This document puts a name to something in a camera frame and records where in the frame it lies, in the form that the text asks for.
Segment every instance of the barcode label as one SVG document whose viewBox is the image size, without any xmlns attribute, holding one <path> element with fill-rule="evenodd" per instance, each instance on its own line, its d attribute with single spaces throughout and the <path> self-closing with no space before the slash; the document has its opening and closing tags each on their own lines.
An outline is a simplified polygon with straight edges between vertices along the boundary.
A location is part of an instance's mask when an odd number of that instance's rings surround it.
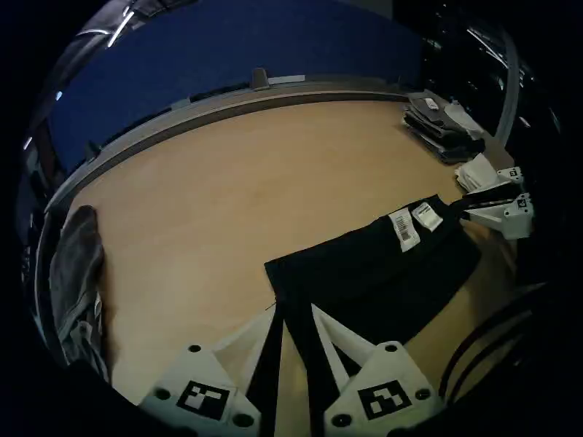
<svg viewBox="0 0 583 437">
<path fill-rule="evenodd" d="M 413 210 L 413 217 L 421 223 L 421 226 L 432 232 L 443 222 L 443 218 L 439 217 L 427 202 L 421 203 Z"/>
<path fill-rule="evenodd" d="M 419 234 L 415 231 L 413 219 L 407 208 L 395 211 L 389 214 L 388 217 L 393 222 L 393 228 L 395 229 L 396 236 L 399 238 L 403 252 L 408 251 L 421 241 Z"/>
<path fill-rule="evenodd" d="M 411 238 L 411 235 L 409 235 L 409 232 L 407 232 L 407 225 L 405 224 L 405 220 L 402 217 L 397 217 L 397 219 L 395 220 L 395 224 L 396 224 L 396 228 L 399 231 L 399 234 L 401 234 L 401 238 L 403 239 L 403 241 L 407 241 Z"/>
<path fill-rule="evenodd" d="M 427 106 L 429 106 L 429 109 L 431 109 L 432 111 L 438 111 L 439 107 L 437 105 L 437 103 L 435 103 L 435 100 L 433 100 L 430 97 L 427 97 L 425 99 L 425 103 L 427 103 Z"/>
</svg>

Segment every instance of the gray cloth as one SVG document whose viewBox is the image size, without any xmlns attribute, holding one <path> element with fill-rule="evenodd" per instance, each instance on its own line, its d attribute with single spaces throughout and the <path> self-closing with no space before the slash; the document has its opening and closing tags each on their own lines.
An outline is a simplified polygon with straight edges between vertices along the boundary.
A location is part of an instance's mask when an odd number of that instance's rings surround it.
<svg viewBox="0 0 583 437">
<path fill-rule="evenodd" d="M 98 281 L 102 266 L 97 214 L 90 206 L 82 206 L 63 228 L 51 261 L 52 315 L 66 363 L 87 361 L 108 381 L 101 350 Z"/>
</svg>

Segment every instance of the wooden table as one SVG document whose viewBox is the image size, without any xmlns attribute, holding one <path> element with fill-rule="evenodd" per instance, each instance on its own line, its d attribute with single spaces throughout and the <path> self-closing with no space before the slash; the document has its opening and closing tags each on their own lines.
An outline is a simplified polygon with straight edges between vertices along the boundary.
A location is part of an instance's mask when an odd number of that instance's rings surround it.
<svg viewBox="0 0 583 437">
<path fill-rule="evenodd" d="M 458 199 L 453 167 L 401 126 L 401 106 L 311 103 L 227 119 L 159 143 L 85 187 L 71 212 L 98 211 L 114 388 L 139 403 L 182 347 L 212 345 L 269 307 L 264 262 L 421 197 Z M 482 260 L 407 344 L 435 387 L 460 341 L 514 298 L 498 238 L 478 226 L 467 232 Z M 305 370 L 287 333 L 279 392 L 276 434 L 308 435 Z"/>
</svg>

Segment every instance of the blue wall panel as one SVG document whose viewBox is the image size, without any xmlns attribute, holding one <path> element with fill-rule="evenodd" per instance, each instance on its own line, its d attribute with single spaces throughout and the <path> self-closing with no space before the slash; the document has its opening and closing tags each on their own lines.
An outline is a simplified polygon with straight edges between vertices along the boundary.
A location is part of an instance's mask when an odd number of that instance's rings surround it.
<svg viewBox="0 0 583 437">
<path fill-rule="evenodd" d="M 270 76 L 350 74 L 414 83 L 420 39 L 371 12 L 333 0 L 201 0 L 162 15 L 96 55 L 50 115 L 67 171 L 89 141 L 190 95 Z"/>
</svg>

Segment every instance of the white cloth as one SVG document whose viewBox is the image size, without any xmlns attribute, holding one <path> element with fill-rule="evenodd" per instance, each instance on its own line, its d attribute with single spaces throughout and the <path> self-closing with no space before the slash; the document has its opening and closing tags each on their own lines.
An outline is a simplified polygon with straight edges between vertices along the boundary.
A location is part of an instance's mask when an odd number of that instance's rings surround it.
<svg viewBox="0 0 583 437">
<path fill-rule="evenodd" d="M 484 189 L 498 183 L 498 173 L 484 154 L 478 154 L 474 159 L 455 169 L 458 183 L 468 192 Z"/>
</svg>

